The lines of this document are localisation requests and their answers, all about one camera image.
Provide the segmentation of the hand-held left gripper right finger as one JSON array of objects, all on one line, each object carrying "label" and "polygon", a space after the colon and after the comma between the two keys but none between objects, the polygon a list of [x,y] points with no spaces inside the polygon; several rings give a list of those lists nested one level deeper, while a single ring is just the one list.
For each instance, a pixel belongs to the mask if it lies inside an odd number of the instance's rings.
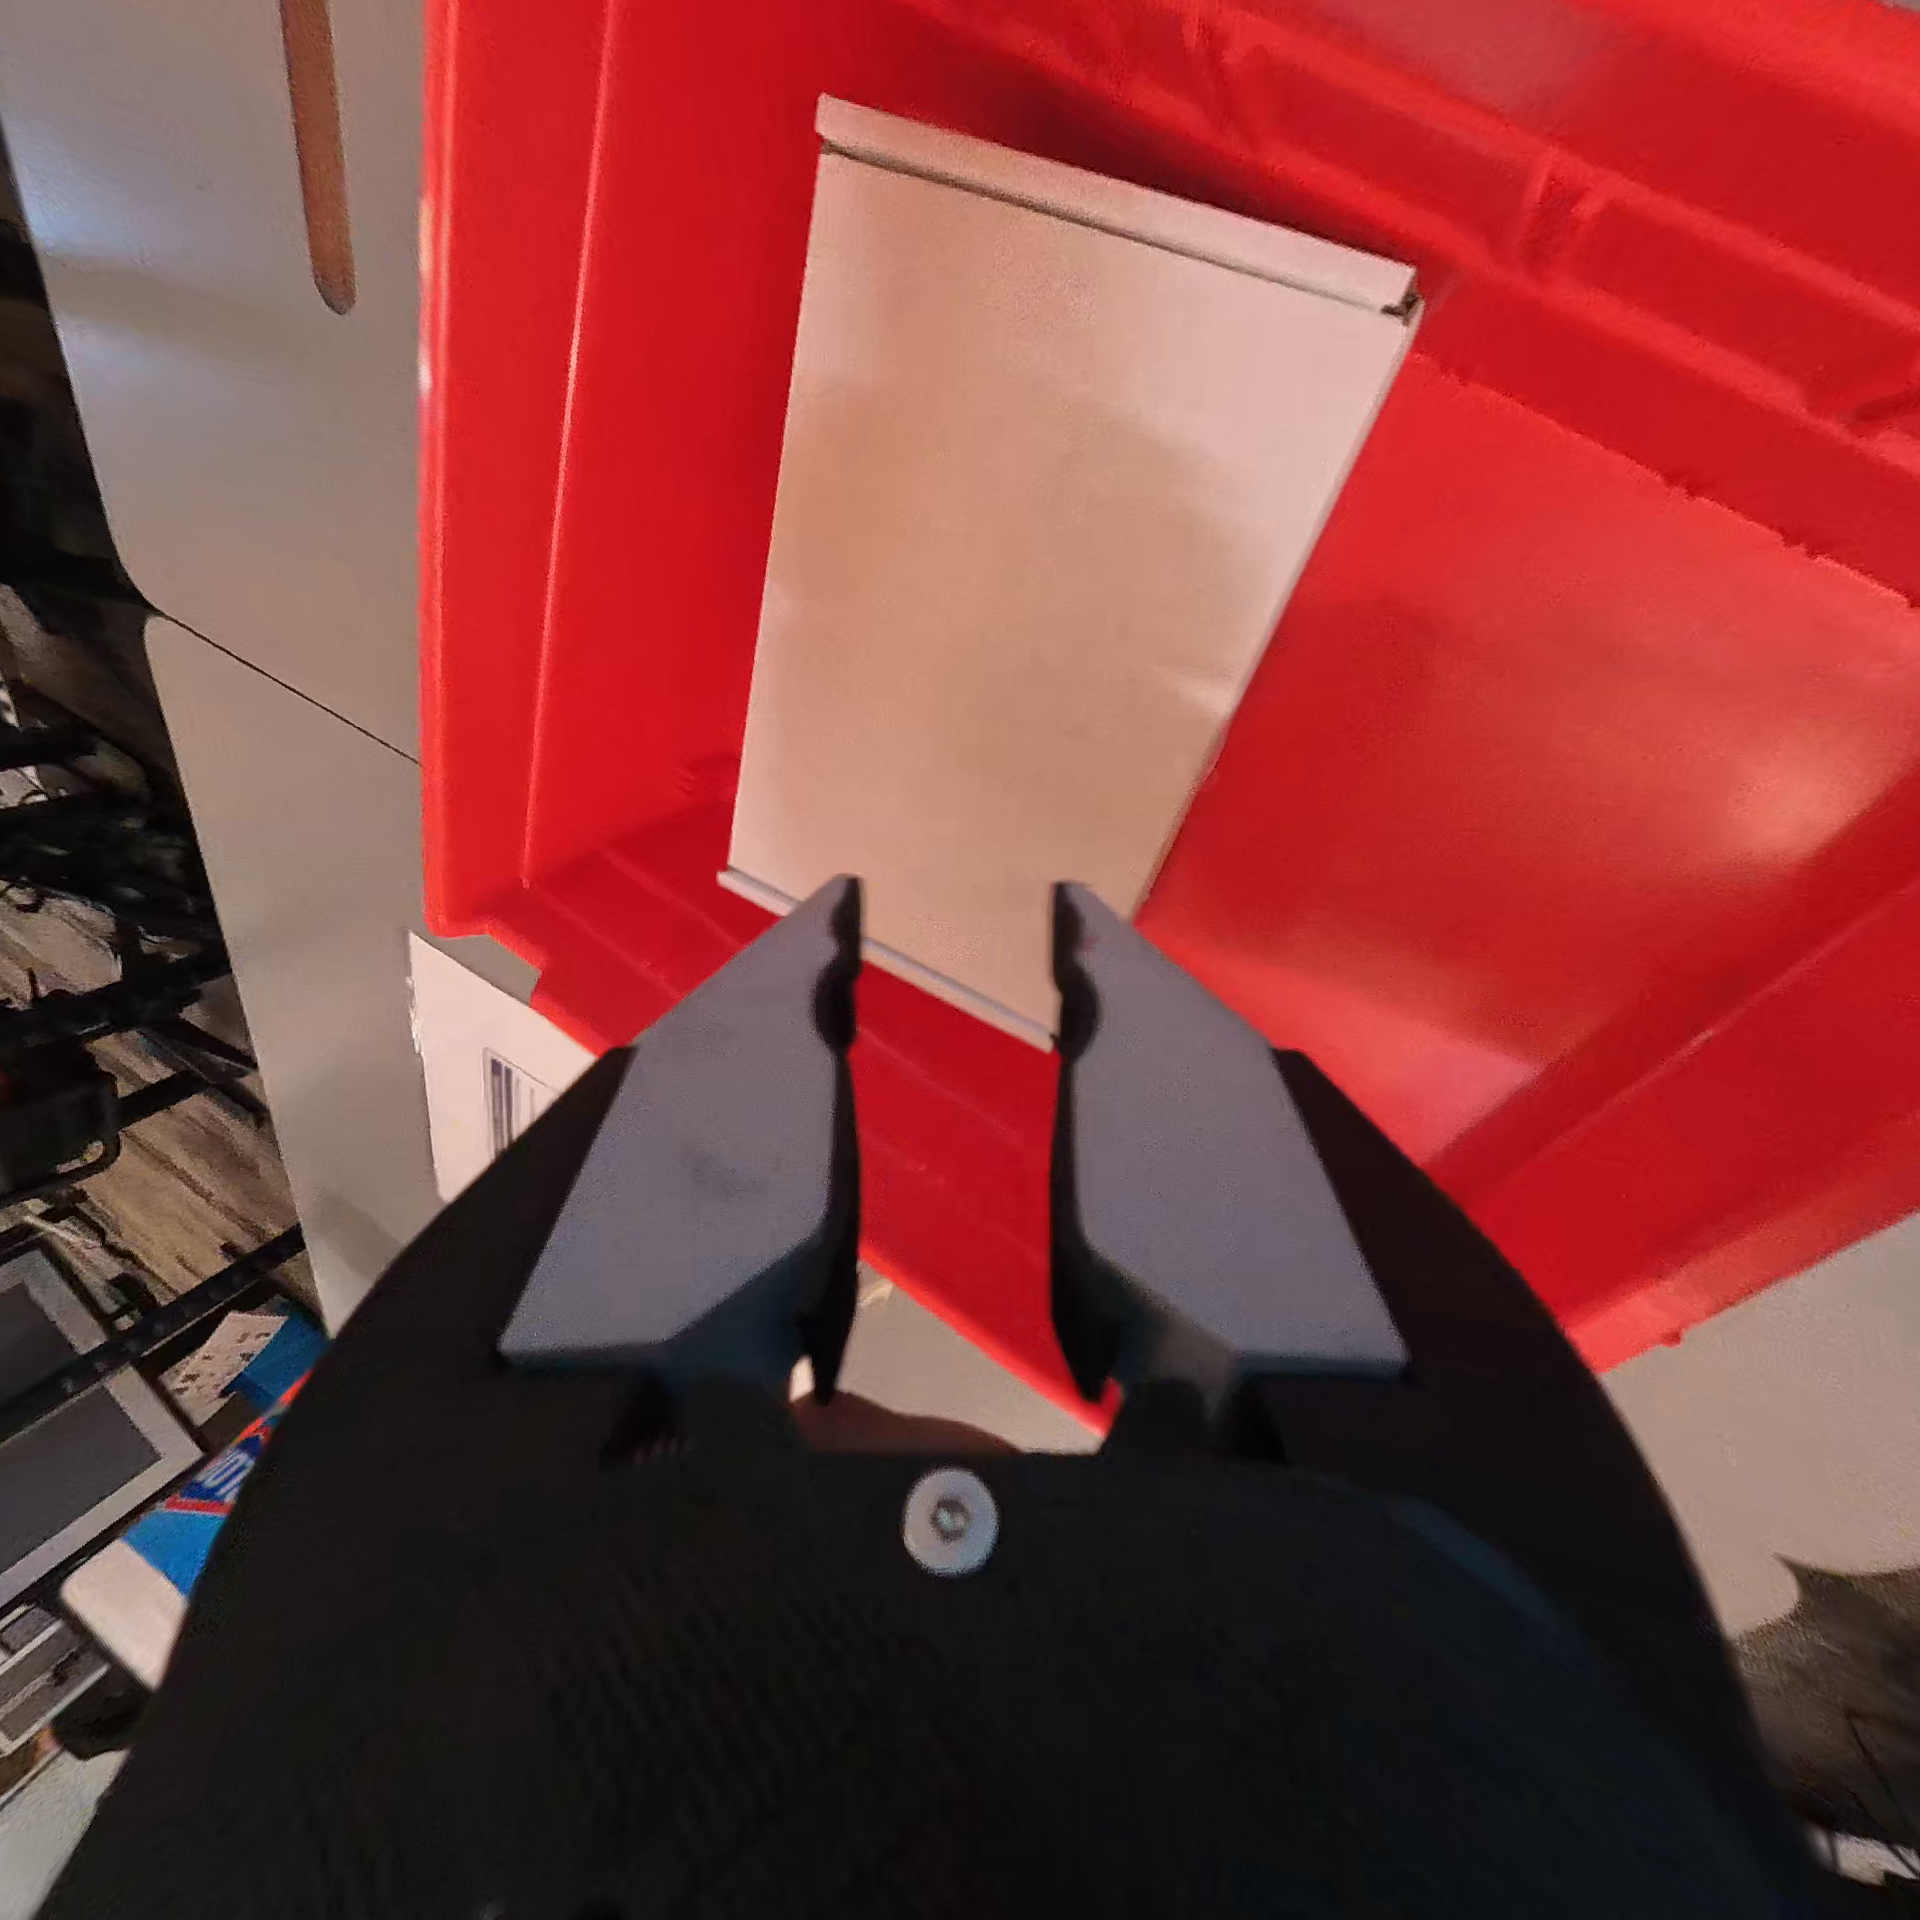
[{"label": "hand-held left gripper right finger", "polygon": [[1049,1318],[1099,1402],[1262,1375],[1399,1380],[1408,1344],[1278,1052],[1085,885],[1051,887],[1059,993]]}]

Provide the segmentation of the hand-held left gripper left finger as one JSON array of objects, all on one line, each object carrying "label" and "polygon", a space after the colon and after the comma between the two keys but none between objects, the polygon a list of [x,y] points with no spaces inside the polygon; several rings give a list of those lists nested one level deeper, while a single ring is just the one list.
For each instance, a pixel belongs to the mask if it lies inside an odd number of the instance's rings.
[{"label": "hand-held left gripper left finger", "polygon": [[861,887],[837,874],[621,1052],[503,1360],[829,1398],[856,1317]]}]

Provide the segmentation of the red plastic bin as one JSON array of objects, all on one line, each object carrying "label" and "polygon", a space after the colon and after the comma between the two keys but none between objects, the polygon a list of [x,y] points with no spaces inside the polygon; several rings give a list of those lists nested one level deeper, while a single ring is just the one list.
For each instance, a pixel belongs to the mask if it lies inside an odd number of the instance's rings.
[{"label": "red plastic bin", "polygon": [[818,96],[1405,261],[1142,932],[1606,1367],[1915,1209],[1915,14],[426,5],[422,888],[626,1042],[728,896]]}]

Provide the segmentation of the white cardboard box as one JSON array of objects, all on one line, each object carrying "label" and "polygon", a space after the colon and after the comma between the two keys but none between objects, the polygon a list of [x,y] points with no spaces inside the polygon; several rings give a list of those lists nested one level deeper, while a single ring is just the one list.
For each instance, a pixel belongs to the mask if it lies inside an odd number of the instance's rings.
[{"label": "white cardboard box", "polygon": [[1413,264],[823,96],[721,882],[1043,1048],[1408,353]]}]

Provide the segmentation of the white paper label sheet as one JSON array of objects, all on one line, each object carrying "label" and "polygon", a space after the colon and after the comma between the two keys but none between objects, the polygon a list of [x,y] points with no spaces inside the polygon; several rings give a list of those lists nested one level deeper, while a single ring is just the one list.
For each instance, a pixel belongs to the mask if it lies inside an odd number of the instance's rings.
[{"label": "white paper label sheet", "polygon": [[438,1199],[454,1199],[592,1068],[533,1005],[411,932],[411,1028]]}]

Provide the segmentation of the blue packet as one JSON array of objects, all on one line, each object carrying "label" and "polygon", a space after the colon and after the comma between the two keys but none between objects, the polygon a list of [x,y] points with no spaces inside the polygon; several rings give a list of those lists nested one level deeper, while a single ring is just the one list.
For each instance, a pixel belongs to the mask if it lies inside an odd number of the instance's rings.
[{"label": "blue packet", "polygon": [[285,1311],[273,1318],[247,1360],[222,1380],[215,1424],[229,1432],[197,1470],[149,1505],[127,1529],[126,1544],[183,1599],[191,1594],[218,1530],[304,1380],[328,1348],[319,1324]]}]

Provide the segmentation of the grey framed screen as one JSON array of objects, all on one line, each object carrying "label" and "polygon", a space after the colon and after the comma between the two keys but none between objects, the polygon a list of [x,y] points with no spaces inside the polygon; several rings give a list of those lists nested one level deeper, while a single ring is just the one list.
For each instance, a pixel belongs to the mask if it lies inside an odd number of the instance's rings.
[{"label": "grey framed screen", "polygon": [[[64,1265],[34,1245],[2,1269],[3,1400],[106,1341]],[[123,1369],[2,1445],[2,1604],[191,1470],[201,1437],[138,1372]]]}]

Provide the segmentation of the wooden strip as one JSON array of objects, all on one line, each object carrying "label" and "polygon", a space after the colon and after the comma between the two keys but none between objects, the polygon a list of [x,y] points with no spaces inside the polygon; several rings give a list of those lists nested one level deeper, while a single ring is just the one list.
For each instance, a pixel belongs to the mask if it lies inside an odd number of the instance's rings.
[{"label": "wooden strip", "polygon": [[309,272],[325,308],[346,316],[355,300],[355,270],[328,2],[279,2],[279,34]]}]

